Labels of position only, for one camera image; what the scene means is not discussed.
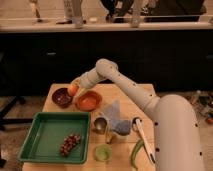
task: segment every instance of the red grapes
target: red grapes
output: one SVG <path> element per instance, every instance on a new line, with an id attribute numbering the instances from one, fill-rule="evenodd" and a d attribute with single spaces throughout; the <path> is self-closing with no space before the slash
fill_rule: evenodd
<path id="1" fill-rule="evenodd" d="M 70 134 L 64 138 L 64 142 L 60 147 L 60 154 L 63 157 L 67 157 L 70 151 L 80 143 L 81 136 L 77 134 Z"/>

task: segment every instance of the wooden table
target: wooden table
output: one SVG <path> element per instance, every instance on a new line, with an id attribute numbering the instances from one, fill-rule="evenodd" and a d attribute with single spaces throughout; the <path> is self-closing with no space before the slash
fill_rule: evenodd
<path id="1" fill-rule="evenodd" d="M 79 111 L 74 104 L 66 109 L 61 109 L 55 105 L 52 100 L 52 94 L 55 90 L 61 87 L 67 87 L 68 84 L 53 84 L 48 93 L 43 111 L 44 112 L 72 112 Z M 151 84 L 142 84 L 144 88 L 153 92 Z M 112 155 L 108 162 L 98 162 L 94 158 L 94 149 L 105 143 L 105 136 L 99 135 L 92 130 L 94 129 L 93 121 L 100 116 L 100 111 L 115 100 L 120 101 L 120 113 L 123 119 L 132 120 L 134 117 L 141 117 L 143 119 L 143 128 L 147 139 L 154 149 L 154 134 L 152 121 L 114 84 L 98 84 L 93 90 L 100 93 L 103 97 L 102 104 L 99 109 L 91 112 L 91 130 L 89 138 L 87 161 L 82 165 L 71 164 L 46 164 L 46 163 L 24 163 L 23 171 L 131 171 L 134 170 L 130 164 L 130 155 L 135 143 L 140 136 L 137 132 L 131 130 L 131 134 L 124 140 L 117 139 L 112 142 Z M 136 157 L 136 164 L 139 171 L 155 171 L 151 165 L 144 148 L 142 148 Z"/>

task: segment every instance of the green container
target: green container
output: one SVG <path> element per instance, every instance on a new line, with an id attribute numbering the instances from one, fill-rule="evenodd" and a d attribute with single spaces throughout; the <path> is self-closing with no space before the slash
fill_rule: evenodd
<path id="1" fill-rule="evenodd" d="M 23 162 L 82 164 L 87 159 L 90 132 L 90 113 L 37 113 L 19 153 Z M 81 142 L 67 157 L 60 155 L 64 138 L 81 135 Z"/>

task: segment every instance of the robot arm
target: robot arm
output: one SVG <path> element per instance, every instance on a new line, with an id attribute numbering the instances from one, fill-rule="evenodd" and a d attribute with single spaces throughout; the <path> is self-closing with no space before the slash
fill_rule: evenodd
<path id="1" fill-rule="evenodd" d="M 178 95 L 159 98 L 106 59 L 81 75 L 80 87 L 90 89 L 105 79 L 114 82 L 155 123 L 156 171 L 205 170 L 196 115 L 186 99 Z"/>

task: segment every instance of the apple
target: apple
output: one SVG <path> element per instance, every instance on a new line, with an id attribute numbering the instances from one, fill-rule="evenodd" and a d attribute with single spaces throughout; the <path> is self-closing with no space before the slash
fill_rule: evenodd
<path id="1" fill-rule="evenodd" d="M 77 91 L 78 91 L 78 86 L 77 85 L 75 85 L 75 84 L 70 84 L 69 86 L 68 86 L 68 88 L 67 88 L 67 92 L 68 92 L 68 94 L 70 95 L 70 96 L 75 96 L 75 94 L 77 93 Z"/>

